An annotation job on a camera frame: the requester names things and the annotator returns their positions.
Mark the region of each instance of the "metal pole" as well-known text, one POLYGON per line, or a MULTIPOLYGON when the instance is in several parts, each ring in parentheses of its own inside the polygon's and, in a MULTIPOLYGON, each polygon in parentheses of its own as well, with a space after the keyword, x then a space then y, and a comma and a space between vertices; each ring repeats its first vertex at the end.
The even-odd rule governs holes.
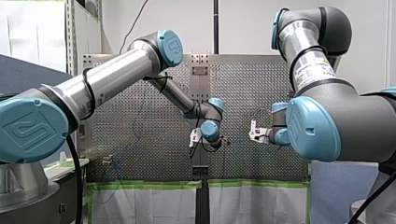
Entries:
POLYGON ((213 11, 213 19, 214 19, 214 47, 215 54, 219 54, 219 0, 214 0, 214 11, 213 11))

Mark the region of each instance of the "light blue joint cap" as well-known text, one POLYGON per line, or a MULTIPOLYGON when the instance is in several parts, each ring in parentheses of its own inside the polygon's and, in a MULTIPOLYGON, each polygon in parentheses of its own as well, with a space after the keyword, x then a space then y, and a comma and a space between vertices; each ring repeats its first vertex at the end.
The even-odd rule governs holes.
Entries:
POLYGON ((272 40, 271 40, 271 48, 272 49, 279 49, 279 46, 277 45, 277 39, 278 39, 277 21, 278 21, 278 18, 279 18, 279 20, 282 19, 282 16, 284 13, 285 13, 285 11, 282 11, 282 13, 280 13, 280 11, 278 11, 274 17, 272 40))
POLYGON ((306 96, 291 100, 286 123, 291 145, 302 157, 335 161, 340 156, 338 129, 329 112, 317 101, 306 96))
POLYGON ((11 98, 0 103, 0 161, 40 161, 56 152, 68 135, 64 112, 37 98, 11 98))
POLYGON ((201 125, 201 135, 209 143, 216 142, 219 139, 219 125, 213 120, 206 120, 201 125))
POLYGON ((163 59, 170 67, 178 66, 183 61, 183 45, 175 32, 158 31, 157 44, 163 59))
POLYGON ((224 110, 224 101, 221 100, 220 98, 210 98, 209 103, 220 110, 224 110))
POLYGON ((272 105, 272 113, 279 112, 281 110, 284 110, 288 107, 289 103, 274 103, 272 105))
POLYGON ((289 146, 290 140, 289 140, 288 129, 284 128, 284 129, 279 130, 275 134, 275 142, 282 147, 289 146))
POLYGON ((387 92, 387 93, 390 93, 390 94, 396 96, 396 87, 385 88, 384 90, 382 90, 382 92, 387 92))

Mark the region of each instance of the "perforated metal panel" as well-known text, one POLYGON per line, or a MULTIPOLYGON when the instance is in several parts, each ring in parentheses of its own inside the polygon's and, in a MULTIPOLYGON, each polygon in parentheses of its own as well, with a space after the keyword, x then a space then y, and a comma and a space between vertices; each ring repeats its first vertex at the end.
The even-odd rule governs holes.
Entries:
MULTIPOLYGON (((97 66, 110 59, 90 55, 86 66, 97 66)), ((190 66, 166 70, 168 75, 189 92, 190 66)), ((132 87, 96 109, 87 128, 92 137, 89 181, 115 179, 183 180, 191 179, 189 142, 191 125, 180 111, 159 91, 145 81, 132 87), (102 162, 113 155, 114 165, 102 162)))
MULTIPOLYGON (((86 67, 112 57, 90 56, 86 67)), ((226 102, 221 131, 231 142, 210 155, 210 177, 304 180, 307 164, 292 148, 264 146, 248 137, 252 118, 268 127, 272 103, 288 100, 286 64, 277 56, 210 55, 209 65, 210 93, 226 102)), ((190 55, 167 72, 189 92, 190 55)), ((89 181, 191 179, 191 125, 149 83, 139 81, 102 105, 86 129, 89 181), (114 156, 112 166, 102 162, 108 155, 114 156)))
POLYGON ((226 102, 221 132, 231 142, 209 157, 212 178, 304 180, 307 163, 291 148, 249 140, 250 121, 271 126, 271 105, 289 100, 289 70, 277 56, 211 55, 210 92, 226 102))

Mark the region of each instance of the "cable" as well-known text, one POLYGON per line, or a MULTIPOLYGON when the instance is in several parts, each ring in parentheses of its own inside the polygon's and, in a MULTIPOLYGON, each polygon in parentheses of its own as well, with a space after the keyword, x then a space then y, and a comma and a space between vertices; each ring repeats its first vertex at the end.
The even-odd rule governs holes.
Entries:
POLYGON ((0 93, 0 101, 16 96, 17 93, 0 93))
POLYGON ((220 148, 220 147, 213 148, 213 150, 207 149, 207 148, 204 146, 204 139, 202 139, 202 138, 201 138, 201 146, 202 146, 202 148, 203 148, 206 152, 208 152, 208 153, 217 152, 217 151, 219 150, 219 148, 220 148))
POLYGON ((88 79, 87 79, 87 72, 90 70, 91 70, 91 68, 86 68, 86 69, 84 69, 84 71, 82 71, 82 80, 84 81, 84 85, 88 89, 88 92, 90 93, 91 109, 90 109, 90 113, 81 120, 90 118, 93 115, 93 113, 95 112, 95 108, 96 108, 95 94, 93 93, 92 86, 88 82, 88 79))
MULTIPOLYGON (((136 145, 140 142, 140 139, 141 139, 141 138, 140 138, 140 136, 137 134, 136 129, 135 129, 135 126, 136 126, 136 123, 137 123, 137 118, 140 116, 140 114, 141 114, 142 111, 143 111, 143 106, 144 106, 144 104, 145 104, 145 102, 146 102, 146 98, 147 98, 147 91, 148 91, 148 85, 145 86, 145 89, 144 89, 144 91, 143 91, 143 99, 142 99, 142 101, 141 101, 141 103, 140 103, 140 106, 139 106, 139 108, 138 108, 137 114, 136 114, 136 116, 134 117, 134 121, 132 122, 132 132, 133 132, 134 136, 136 137, 136 140, 135 140, 134 142, 132 142, 131 144, 129 144, 128 146, 126 146, 126 147, 122 150, 122 152, 121 152, 121 154, 120 154, 120 158, 123 158, 123 157, 124 157, 124 154, 125 154, 125 152, 127 151, 127 149, 130 149, 131 147, 136 147, 136 145)), ((111 200, 111 198, 114 197, 114 195, 116 194, 116 191, 117 191, 117 190, 120 188, 120 186, 122 185, 122 179, 123 179, 123 172, 122 172, 122 169, 121 169, 114 161, 113 161, 111 164, 114 164, 116 171, 117 171, 117 167, 119 168, 118 173, 119 173, 120 183, 116 186, 116 188, 113 190, 113 192, 110 194, 110 196, 109 196, 106 200, 104 200, 103 202, 98 202, 99 204, 106 204, 106 203, 108 203, 108 202, 111 200)), ((108 171, 108 169, 105 170, 105 171, 103 172, 103 174, 102 174, 102 177, 101 177, 102 182, 104 181, 104 179, 105 179, 105 177, 106 177, 106 175, 107 175, 107 171, 108 171)))
POLYGON ((382 192, 384 192, 385 189, 387 189, 393 181, 396 179, 396 172, 391 175, 387 181, 385 181, 381 187, 379 187, 370 197, 366 199, 366 201, 361 205, 361 207, 358 209, 358 211, 353 215, 353 217, 349 220, 348 224, 355 224, 358 221, 359 216, 361 213, 363 213, 364 209, 367 208, 370 203, 373 202, 382 192))
POLYGON ((279 41, 279 22, 280 22, 280 18, 282 17, 282 14, 283 14, 284 12, 287 12, 287 11, 289 11, 289 9, 288 9, 288 8, 285 8, 285 7, 282 8, 282 9, 280 9, 279 14, 278 14, 278 16, 277 16, 277 18, 276 18, 276 46, 277 46, 277 50, 279 50, 280 56, 282 56, 282 58, 283 58, 283 60, 285 60, 285 62, 287 62, 288 60, 286 59, 285 54, 283 53, 283 50, 282 50, 282 48, 280 47, 280 41, 279 41))
POLYGON ((191 154, 191 151, 190 151, 190 159, 192 159, 192 157, 194 156, 195 151, 197 150, 200 141, 202 141, 202 136, 199 138, 198 143, 195 144, 195 147, 192 150, 192 154, 191 154))
POLYGON ((124 40, 123 40, 122 45, 121 45, 121 48, 120 48, 120 54, 122 53, 122 49, 123 49, 123 47, 125 46, 125 42, 126 42, 126 39, 128 38, 128 35, 130 35, 131 32, 132 32, 132 30, 134 29, 134 26, 136 25, 137 20, 139 20, 139 17, 140 17, 140 15, 142 14, 142 11, 143 11, 143 9, 145 8, 146 3, 147 3, 148 1, 149 1, 149 0, 146 0, 145 3, 143 4, 143 6, 140 8, 140 11, 139 11, 139 13, 138 13, 137 16, 136 16, 136 19, 134 19, 134 24, 132 25, 131 29, 129 30, 129 32, 128 32, 128 33, 126 34, 126 36, 124 37, 124 40))
POLYGON ((198 125, 199 125, 199 120, 200 120, 200 118, 201 118, 201 104, 198 102, 198 100, 196 100, 196 102, 197 102, 197 104, 198 104, 198 106, 196 107, 196 109, 195 110, 198 110, 198 112, 197 111, 195 111, 195 114, 197 115, 197 122, 196 122, 196 124, 195 124, 195 128, 198 128, 198 125))
POLYGON ((76 169, 76 180, 77 180, 77 212, 76 212, 76 224, 81 223, 82 219, 82 175, 81 166, 79 164, 78 154, 73 143, 72 137, 68 135, 66 137, 67 145, 69 146, 70 152, 72 154, 73 163, 76 169))
POLYGON ((163 83, 163 85, 161 86, 160 89, 160 93, 163 93, 163 90, 166 87, 166 84, 168 83, 168 79, 173 79, 173 77, 169 77, 168 73, 165 72, 165 76, 164 77, 143 77, 142 80, 144 81, 149 81, 149 80, 160 80, 160 79, 165 79, 165 82, 163 83))

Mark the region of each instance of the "industrial robot arm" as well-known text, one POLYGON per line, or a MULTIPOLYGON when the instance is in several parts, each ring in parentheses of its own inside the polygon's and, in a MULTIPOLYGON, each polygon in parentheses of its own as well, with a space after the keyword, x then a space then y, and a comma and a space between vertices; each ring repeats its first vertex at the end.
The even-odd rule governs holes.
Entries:
POLYGON ((273 49, 288 63, 295 95, 273 105, 271 129, 258 129, 253 122, 250 138, 291 145, 310 160, 394 163, 394 89, 358 95, 352 84, 335 77, 350 41, 349 20, 337 8, 281 10, 273 49))
POLYGON ((140 79, 163 90, 187 119, 205 119, 202 136, 211 146, 219 147, 223 102, 214 98, 199 105, 172 80, 159 78, 162 70, 180 64, 182 59, 178 36, 172 31, 159 31, 137 39, 128 52, 82 75, 1 102, 0 161, 26 163, 50 156, 78 128, 80 120, 140 79))

